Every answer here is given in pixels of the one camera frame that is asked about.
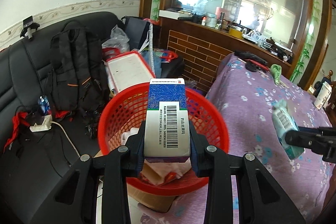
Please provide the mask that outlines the green cloth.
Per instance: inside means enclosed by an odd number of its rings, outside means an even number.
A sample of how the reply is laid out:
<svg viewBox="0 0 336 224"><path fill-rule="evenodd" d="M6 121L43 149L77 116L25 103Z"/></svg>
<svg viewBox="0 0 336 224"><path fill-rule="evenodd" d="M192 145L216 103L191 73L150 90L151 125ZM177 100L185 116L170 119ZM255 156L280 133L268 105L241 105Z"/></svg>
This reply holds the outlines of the green cloth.
<svg viewBox="0 0 336 224"><path fill-rule="evenodd" d="M280 83L280 78L282 74L282 67L277 64L272 64L270 67L270 73L273 77L274 84L278 85Z"/></svg>

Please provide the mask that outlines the black leather sofa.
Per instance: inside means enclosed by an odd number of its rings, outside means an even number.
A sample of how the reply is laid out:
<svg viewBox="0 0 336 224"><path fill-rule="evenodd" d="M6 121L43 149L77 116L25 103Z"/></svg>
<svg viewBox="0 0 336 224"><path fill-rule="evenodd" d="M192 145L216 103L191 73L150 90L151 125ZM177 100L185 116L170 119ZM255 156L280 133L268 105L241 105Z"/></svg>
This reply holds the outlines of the black leather sofa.
<svg viewBox="0 0 336 224"><path fill-rule="evenodd" d="M23 122L13 124L18 114L32 121L41 113L38 102L52 68L51 40L74 22L101 42L109 39L113 27L123 25L111 12L93 12L42 28L32 40L22 38L1 51L1 223L30 223L78 157L99 151L86 120L77 113L43 132L32 132Z"/></svg>

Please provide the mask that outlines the white power strip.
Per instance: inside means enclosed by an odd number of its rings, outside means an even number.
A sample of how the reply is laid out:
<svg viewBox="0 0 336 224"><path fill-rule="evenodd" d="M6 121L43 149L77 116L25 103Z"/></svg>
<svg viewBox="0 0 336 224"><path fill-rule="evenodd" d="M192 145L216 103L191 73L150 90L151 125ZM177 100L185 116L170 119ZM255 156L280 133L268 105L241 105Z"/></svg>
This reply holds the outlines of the white power strip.
<svg viewBox="0 0 336 224"><path fill-rule="evenodd" d="M45 115L45 116L39 117L37 121L35 121L30 126L30 131L31 132L48 131L51 129L51 124L52 124L52 115Z"/></svg>

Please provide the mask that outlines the cardboard box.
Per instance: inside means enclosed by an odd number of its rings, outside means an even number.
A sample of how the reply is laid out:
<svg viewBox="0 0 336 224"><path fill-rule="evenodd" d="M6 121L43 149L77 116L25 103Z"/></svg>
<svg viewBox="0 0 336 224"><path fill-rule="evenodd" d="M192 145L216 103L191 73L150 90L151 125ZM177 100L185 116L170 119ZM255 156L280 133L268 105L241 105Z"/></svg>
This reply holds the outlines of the cardboard box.
<svg viewBox="0 0 336 224"><path fill-rule="evenodd" d="M127 178L127 193L142 205L159 213L166 213L171 208L178 196L160 196L153 193L144 192L142 188L134 185L133 181L139 178Z"/></svg>

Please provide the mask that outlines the black backpack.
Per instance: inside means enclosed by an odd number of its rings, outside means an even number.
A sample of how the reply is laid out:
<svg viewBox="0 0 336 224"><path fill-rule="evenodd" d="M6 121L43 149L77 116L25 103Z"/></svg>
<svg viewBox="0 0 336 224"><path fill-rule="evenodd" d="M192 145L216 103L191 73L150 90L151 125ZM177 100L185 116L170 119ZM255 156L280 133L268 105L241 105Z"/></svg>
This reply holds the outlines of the black backpack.
<svg viewBox="0 0 336 224"><path fill-rule="evenodd" d="M110 89L100 39L77 20L64 24L50 43L46 96L55 118L82 117L92 138L109 101Z"/></svg>

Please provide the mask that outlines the white cartoon paper cup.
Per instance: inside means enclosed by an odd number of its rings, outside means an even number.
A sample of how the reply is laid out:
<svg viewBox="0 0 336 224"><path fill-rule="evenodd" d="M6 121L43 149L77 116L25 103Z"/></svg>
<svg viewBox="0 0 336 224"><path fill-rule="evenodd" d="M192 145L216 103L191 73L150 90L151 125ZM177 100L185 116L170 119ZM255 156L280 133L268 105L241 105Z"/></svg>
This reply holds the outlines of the white cartoon paper cup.
<svg viewBox="0 0 336 224"><path fill-rule="evenodd" d="M327 105L330 97L331 97L332 87L329 83L323 82L321 90L318 93L314 101L314 106L320 110L323 106Z"/></svg>

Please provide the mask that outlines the red framed white board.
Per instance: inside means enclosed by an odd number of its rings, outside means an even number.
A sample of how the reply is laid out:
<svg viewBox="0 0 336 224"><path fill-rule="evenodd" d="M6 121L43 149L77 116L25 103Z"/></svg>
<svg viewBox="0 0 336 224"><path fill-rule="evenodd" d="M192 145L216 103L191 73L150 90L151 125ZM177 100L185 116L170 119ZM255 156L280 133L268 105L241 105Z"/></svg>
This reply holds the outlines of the red framed white board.
<svg viewBox="0 0 336 224"><path fill-rule="evenodd" d="M155 78L147 62L136 51L112 57L105 64L114 94L137 84L149 83Z"/></svg>

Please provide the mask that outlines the purple floral tablecloth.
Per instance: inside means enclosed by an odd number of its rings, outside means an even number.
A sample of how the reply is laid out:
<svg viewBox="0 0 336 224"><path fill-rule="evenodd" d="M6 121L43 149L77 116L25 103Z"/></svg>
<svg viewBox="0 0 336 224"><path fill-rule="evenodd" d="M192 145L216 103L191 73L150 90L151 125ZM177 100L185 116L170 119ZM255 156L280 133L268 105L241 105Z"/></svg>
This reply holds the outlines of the purple floral tablecloth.
<svg viewBox="0 0 336 224"><path fill-rule="evenodd" d="M307 223L312 223L335 190L330 185L334 165L306 150L297 159L288 158L278 141L272 122L272 107L280 100L302 127L329 127L322 109L314 106L310 94L282 77L275 84L269 73L250 72L235 55L228 55L207 99L221 113L230 138L229 153L252 153L286 191Z"/></svg>

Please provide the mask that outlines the red mesh trash basket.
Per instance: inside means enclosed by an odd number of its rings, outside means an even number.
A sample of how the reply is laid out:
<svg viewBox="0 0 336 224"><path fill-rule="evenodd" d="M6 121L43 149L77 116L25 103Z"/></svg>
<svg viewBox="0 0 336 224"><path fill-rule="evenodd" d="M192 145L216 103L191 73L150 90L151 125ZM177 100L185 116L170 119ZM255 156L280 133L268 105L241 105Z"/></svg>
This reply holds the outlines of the red mesh trash basket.
<svg viewBox="0 0 336 224"><path fill-rule="evenodd" d="M127 184L141 186L145 162L190 161L193 178L184 176L175 188L146 186L144 192L177 196L204 185L208 196L229 197L229 136L218 110L182 84L144 83L118 93L98 123L104 160L104 193L126 194Z"/></svg>

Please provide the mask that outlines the black phone mount clamp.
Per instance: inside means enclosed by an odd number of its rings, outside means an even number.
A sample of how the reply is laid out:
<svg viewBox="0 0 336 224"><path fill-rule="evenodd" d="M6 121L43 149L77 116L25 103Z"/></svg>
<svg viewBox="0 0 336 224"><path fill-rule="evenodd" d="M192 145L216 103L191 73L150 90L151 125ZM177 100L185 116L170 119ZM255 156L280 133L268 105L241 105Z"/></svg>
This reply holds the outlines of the black phone mount clamp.
<svg viewBox="0 0 336 224"><path fill-rule="evenodd" d="M37 30L40 27L40 24L34 22L33 16L23 20L23 28L20 33L20 37L28 37L29 41L33 40L33 30Z"/></svg>

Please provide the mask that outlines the clear plastic bag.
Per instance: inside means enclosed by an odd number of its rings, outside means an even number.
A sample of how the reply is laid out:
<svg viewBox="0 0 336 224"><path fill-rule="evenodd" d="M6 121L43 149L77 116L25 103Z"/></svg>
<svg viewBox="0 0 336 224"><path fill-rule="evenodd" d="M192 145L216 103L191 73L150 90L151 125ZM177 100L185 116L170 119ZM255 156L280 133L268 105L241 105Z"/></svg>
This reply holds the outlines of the clear plastic bag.
<svg viewBox="0 0 336 224"><path fill-rule="evenodd" d="M121 53L129 52L129 38L118 25L115 25L111 30L110 38L102 43L102 48L116 48Z"/></svg>

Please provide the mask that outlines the striped paper bag red label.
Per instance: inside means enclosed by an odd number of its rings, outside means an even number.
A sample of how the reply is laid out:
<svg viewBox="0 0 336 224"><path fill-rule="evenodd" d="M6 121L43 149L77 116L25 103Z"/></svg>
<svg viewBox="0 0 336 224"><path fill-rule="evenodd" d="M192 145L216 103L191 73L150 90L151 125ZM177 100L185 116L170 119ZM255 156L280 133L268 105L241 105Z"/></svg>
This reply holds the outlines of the striped paper bag red label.
<svg viewBox="0 0 336 224"><path fill-rule="evenodd" d="M141 175L152 185L159 186L180 179L190 169L189 159L185 162L148 162L145 160Z"/></svg>

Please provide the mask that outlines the dark shopping bag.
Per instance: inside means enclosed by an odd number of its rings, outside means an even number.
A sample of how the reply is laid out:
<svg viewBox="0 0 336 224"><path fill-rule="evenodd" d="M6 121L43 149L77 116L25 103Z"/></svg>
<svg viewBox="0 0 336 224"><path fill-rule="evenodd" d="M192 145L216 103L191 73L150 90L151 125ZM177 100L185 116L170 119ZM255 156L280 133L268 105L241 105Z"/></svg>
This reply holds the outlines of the dark shopping bag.
<svg viewBox="0 0 336 224"><path fill-rule="evenodd" d="M150 24L153 25L153 46L159 47L161 33L159 22L136 16L123 16L121 21L125 24L124 32L129 38L130 50L139 50L141 48L147 38Z"/></svg>

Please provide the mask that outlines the black red tools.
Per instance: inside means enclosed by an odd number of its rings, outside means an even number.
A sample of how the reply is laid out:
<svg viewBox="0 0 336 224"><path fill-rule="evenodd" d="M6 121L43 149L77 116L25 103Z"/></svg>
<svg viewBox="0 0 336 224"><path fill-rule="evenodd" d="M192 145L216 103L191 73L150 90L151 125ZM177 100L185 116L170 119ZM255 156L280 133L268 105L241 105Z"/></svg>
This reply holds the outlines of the black red tools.
<svg viewBox="0 0 336 224"><path fill-rule="evenodd" d="M269 72L268 63L264 59L250 52L235 51L234 55L245 61L245 63L254 63L259 67L258 71Z"/></svg>

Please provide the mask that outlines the black key fob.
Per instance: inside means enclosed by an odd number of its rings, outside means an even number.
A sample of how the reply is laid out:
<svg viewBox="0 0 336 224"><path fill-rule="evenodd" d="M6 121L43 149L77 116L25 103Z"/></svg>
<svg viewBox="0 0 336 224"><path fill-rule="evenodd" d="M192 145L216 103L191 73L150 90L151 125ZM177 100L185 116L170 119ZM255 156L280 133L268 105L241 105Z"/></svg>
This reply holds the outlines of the black key fob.
<svg viewBox="0 0 336 224"><path fill-rule="evenodd" d="M250 72L257 72L259 70L259 67L254 63L246 63L245 68Z"/></svg>

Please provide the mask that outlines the blue white medicine box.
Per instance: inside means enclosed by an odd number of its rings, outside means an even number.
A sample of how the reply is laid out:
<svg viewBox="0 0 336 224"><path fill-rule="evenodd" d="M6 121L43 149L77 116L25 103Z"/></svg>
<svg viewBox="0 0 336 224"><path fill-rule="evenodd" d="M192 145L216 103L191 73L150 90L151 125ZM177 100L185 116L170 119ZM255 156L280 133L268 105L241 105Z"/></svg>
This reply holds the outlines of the blue white medicine box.
<svg viewBox="0 0 336 224"><path fill-rule="evenodd" d="M148 162L185 162L190 157L184 79L150 80L143 152Z"/></svg>

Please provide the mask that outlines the wooden brick counter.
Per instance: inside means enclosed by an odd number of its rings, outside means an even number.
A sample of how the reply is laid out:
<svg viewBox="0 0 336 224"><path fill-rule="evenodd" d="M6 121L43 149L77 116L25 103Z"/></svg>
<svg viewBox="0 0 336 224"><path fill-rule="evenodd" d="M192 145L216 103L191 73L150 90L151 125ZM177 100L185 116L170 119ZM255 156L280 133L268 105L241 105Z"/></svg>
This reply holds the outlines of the wooden brick counter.
<svg viewBox="0 0 336 224"><path fill-rule="evenodd" d="M224 59L235 51L250 52L266 60L269 65L282 67L282 75L289 77L291 65L268 51L226 32L200 24L160 18L160 47L174 51L183 58L183 77L197 82L197 89L208 92L217 77L217 70Z"/></svg>

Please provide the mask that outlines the teal cartoon tissue pack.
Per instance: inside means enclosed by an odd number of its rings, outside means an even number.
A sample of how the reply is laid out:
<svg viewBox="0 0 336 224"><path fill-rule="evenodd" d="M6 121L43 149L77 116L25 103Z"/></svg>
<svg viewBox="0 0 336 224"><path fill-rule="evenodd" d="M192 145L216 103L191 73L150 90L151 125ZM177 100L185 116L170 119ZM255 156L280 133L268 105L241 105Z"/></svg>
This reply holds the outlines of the teal cartoon tissue pack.
<svg viewBox="0 0 336 224"><path fill-rule="evenodd" d="M272 122L276 131L277 138L290 160L297 159L304 149L289 145L285 141L286 133L290 130L298 131L298 127L288 112L288 105L286 100L281 99L272 107Z"/></svg>

